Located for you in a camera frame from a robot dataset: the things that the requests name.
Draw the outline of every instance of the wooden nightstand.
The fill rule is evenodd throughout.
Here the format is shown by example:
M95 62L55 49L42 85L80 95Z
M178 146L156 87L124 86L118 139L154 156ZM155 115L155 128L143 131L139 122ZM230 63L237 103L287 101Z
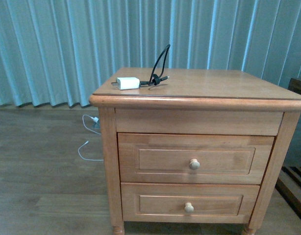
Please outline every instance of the wooden nightstand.
M99 107L114 235L123 221L243 223L260 228L301 112L301 95L232 70L167 69L158 86L120 91Z

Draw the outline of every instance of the drawer knob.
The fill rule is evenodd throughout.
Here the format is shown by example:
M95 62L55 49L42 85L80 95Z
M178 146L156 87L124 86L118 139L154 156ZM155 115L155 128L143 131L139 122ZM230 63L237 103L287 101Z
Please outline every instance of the drawer knob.
M194 207L192 206L192 203L190 203L190 202L185 203L184 209L188 213L192 213L194 211Z
M198 160L195 159L195 158L191 159L191 161L190 161L190 168L192 170L197 170L199 167L200 167L200 163L198 162Z

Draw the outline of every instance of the nightstand leg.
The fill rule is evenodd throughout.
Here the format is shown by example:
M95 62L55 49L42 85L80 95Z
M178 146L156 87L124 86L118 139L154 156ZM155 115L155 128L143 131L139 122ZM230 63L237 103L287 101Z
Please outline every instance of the nightstand leg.
M244 226L241 235L255 235L256 229L249 229L247 225Z
M125 235L124 226L113 226L113 235Z

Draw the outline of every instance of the wooden drawer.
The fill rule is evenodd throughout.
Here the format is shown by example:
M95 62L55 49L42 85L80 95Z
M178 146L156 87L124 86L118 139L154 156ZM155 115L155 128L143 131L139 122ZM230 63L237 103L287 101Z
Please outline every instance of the wooden drawer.
M118 132L276 136L283 113L116 109Z
M259 186L121 183L121 191L124 221L247 223Z
M118 134L122 182L260 184L274 137ZM190 168L197 159L200 167Z

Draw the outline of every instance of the power cord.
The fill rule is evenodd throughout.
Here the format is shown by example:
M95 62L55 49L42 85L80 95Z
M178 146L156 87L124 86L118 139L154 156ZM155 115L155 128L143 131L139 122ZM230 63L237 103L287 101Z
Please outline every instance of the power cord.
M89 117L89 118L91 118L91 119L92 119L94 122L96 122L96 123L99 121L99 118L98 118L98 117L91 117L91 116L89 116L89 115L87 115L87 114L84 114L84 115L82 116L82 121L83 121L84 127L85 127L87 130L89 130L89 131L91 131L91 132L94 132L95 134L101 135L101 133L96 132L96 131L93 131L93 130L91 130L90 128L88 128L88 127L85 125L84 117ZM83 145L80 146L80 148L78 148L77 152L78 152L79 156L80 156L83 160L87 160L87 161L99 161L99 162L102 162L103 159L87 159L87 158L82 157L82 155L81 155L81 153L80 153L80 149L81 149L82 147L84 147L85 145L87 145L88 143L89 143L89 141L85 142Z

